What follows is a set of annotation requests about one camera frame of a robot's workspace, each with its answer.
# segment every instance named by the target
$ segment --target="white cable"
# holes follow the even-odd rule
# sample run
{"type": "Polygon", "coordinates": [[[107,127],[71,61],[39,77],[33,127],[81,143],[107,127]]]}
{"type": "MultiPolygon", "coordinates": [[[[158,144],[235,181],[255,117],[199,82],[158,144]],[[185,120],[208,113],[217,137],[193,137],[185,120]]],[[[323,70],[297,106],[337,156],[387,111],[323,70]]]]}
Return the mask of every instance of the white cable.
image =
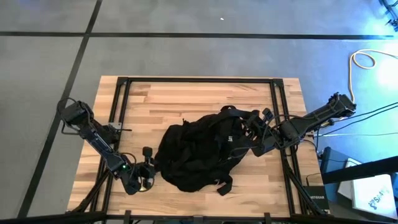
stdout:
{"type": "Polygon", "coordinates": [[[361,49],[361,50],[357,50],[356,52],[354,52],[351,55],[351,57],[349,58],[349,72],[348,72],[348,83],[349,83],[348,90],[349,90],[349,93],[351,95],[351,100],[353,101],[353,103],[355,103],[355,96],[354,96],[353,84],[352,84],[352,63],[351,63],[351,61],[354,62],[359,68],[363,68],[363,69],[372,69],[372,68],[374,68],[376,66],[376,60],[371,55],[369,55],[367,53],[364,53],[364,52],[367,52],[367,51],[368,52],[377,52],[377,53],[384,54],[384,55],[389,55],[391,57],[395,57],[396,59],[398,59],[398,55],[393,55],[393,54],[390,54],[390,53],[387,53],[387,52],[382,52],[380,50],[361,49]],[[370,66],[370,67],[366,67],[366,66],[360,65],[355,59],[355,56],[357,56],[359,54],[368,56],[372,60],[373,65],[370,66]]]}
{"type": "Polygon", "coordinates": [[[319,134],[319,135],[314,134],[313,136],[316,138],[317,136],[319,136],[319,137],[332,137],[332,136],[386,136],[386,135],[391,135],[391,134],[398,134],[398,132],[395,132],[395,133],[383,133],[383,134],[355,134],[355,133],[319,134]]]}

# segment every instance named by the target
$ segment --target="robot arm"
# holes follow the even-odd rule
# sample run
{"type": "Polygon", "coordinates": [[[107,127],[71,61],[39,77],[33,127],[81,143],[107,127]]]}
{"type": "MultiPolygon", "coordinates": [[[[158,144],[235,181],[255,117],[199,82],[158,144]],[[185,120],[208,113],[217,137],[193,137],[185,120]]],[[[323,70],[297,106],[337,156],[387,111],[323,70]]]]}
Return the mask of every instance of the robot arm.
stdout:
{"type": "MultiPolygon", "coordinates": [[[[254,155],[261,156],[273,149],[285,149],[300,143],[307,132],[316,131],[321,124],[332,118],[350,117],[354,114],[356,105],[346,96],[335,93],[325,106],[312,111],[304,117],[295,116],[277,126],[270,128],[263,121],[263,131],[257,133],[254,140],[258,147],[252,148],[254,155]]],[[[269,121],[275,117],[267,115],[269,121]]]]}
{"type": "Polygon", "coordinates": [[[82,139],[86,140],[104,159],[106,167],[115,179],[121,179],[125,191],[129,195],[133,195],[140,191],[141,184],[145,188],[151,188],[148,179],[155,176],[154,167],[150,165],[153,162],[152,149],[143,148],[145,162],[131,163],[126,155],[116,152],[111,148],[110,144],[114,144],[119,140],[119,130],[116,130],[110,124],[102,126],[94,119],[94,114],[90,107],[81,101],[74,101],[73,104],[67,106],[59,112],[63,121],[63,129],[66,126],[76,131],[82,139]]]}

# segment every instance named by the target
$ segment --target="netgear logo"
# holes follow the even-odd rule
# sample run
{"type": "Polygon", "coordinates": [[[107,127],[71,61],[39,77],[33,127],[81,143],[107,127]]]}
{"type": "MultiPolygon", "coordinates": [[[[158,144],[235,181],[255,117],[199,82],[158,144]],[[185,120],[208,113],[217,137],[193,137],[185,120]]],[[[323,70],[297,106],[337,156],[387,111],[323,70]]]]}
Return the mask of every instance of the netgear logo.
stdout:
{"type": "Polygon", "coordinates": [[[311,199],[325,199],[325,196],[311,196],[311,199]]]}

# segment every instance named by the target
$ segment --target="black floor stripe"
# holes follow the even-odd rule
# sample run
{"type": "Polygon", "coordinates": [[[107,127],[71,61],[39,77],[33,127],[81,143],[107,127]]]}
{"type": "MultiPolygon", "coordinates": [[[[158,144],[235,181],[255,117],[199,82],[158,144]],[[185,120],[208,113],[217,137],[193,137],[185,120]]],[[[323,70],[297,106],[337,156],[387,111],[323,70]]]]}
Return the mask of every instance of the black floor stripe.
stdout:
{"type": "Polygon", "coordinates": [[[308,40],[397,40],[398,35],[220,34],[220,33],[114,33],[94,32],[90,37],[237,38],[308,40]]]}
{"type": "Polygon", "coordinates": [[[101,5],[102,5],[102,0],[97,0],[97,2],[95,3],[95,6],[94,6],[93,13],[90,17],[90,21],[88,22],[86,34],[90,34],[91,31],[93,30],[93,27],[95,25],[95,20],[97,20],[98,13],[100,12],[101,5]]]}
{"type": "MultiPolygon", "coordinates": [[[[91,30],[93,30],[95,20],[97,18],[98,12],[101,7],[101,3],[102,3],[102,0],[97,0],[95,7],[94,7],[93,14],[91,15],[90,21],[88,23],[86,33],[90,33],[91,30]]],[[[77,73],[78,73],[78,70],[79,70],[79,67],[81,64],[81,60],[83,59],[83,55],[85,53],[89,38],[90,38],[90,36],[85,34],[83,40],[81,41],[79,50],[77,52],[75,61],[73,63],[72,69],[71,69],[69,77],[68,77],[67,83],[65,84],[65,89],[63,90],[61,99],[68,97],[70,95],[70,92],[72,91],[72,87],[75,82],[75,79],[76,79],[76,76],[77,76],[77,73]]],[[[60,104],[60,107],[61,108],[65,107],[66,103],[67,103],[66,101],[62,102],[60,104]]],[[[45,140],[43,150],[39,157],[39,161],[37,162],[35,171],[30,180],[30,183],[29,183],[27,192],[25,194],[24,200],[22,202],[21,208],[19,209],[19,213],[17,216],[18,218],[25,218],[29,212],[30,206],[32,205],[32,202],[34,199],[34,195],[36,193],[37,187],[39,186],[40,179],[41,179],[43,171],[45,169],[45,164],[47,162],[47,159],[49,158],[52,144],[54,142],[55,136],[57,135],[60,122],[61,122],[60,117],[56,114],[52,121],[49,134],[47,135],[47,138],[45,140]]]]}
{"type": "Polygon", "coordinates": [[[398,35],[322,35],[322,34],[223,34],[223,33],[161,33],[161,32],[94,32],[98,10],[91,17],[86,32],[20,32],[0,31],[0,36],[19,37],[160,37],[160,38],[235,38],[235,39],[303,39],[303,40],[398,40],[398,35]]]}
{"type": "Polygon", "coordinates": [[[30,32],[30,31],[0,31],[0,36],[14,37],[83,37],[84,32],[30,32]]]}

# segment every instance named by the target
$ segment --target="backpack strap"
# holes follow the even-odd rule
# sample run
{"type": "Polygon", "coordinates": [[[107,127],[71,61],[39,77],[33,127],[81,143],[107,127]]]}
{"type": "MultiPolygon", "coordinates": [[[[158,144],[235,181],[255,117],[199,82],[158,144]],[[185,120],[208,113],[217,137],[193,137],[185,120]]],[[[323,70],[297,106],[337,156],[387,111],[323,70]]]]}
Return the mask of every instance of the backpack strap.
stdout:
{"type": "Polygon", "coordinates": [[[209,176],[212,179],[219,180],[219,183],[225,183],[224,186],[220,187],[217,189],[217,192],[221,195],[224,196],[228,192],[231,191],[232,189],[232,177],[227,173],[223,172],[222,170],[216,170],[214,172],[211,172],[209,176]]]}
{"type": "Polygon", "coordinates": [[[228,110],[228,109],[236,109],[236,107],[234,105],[226,105],[226,106],[223,106],[220,111],[228,110]]]}
{"type": "Polygon", "coordinates": [[[259,117],[260,111],[258,110],[253,110],[253,111],[243,111],[243,110],[238,110],[234,109],[234,106],[224,106],[221,109],[221,112],[219,112],[211,121],[209,128],[215,125],[216,123],[219,123],[220,121],[226,119],[226,118],[231,118],[231,117],[239,117],[242,118],[243,120],[248,120],[251,122],[262,122],[262,119],[259,117]]]}

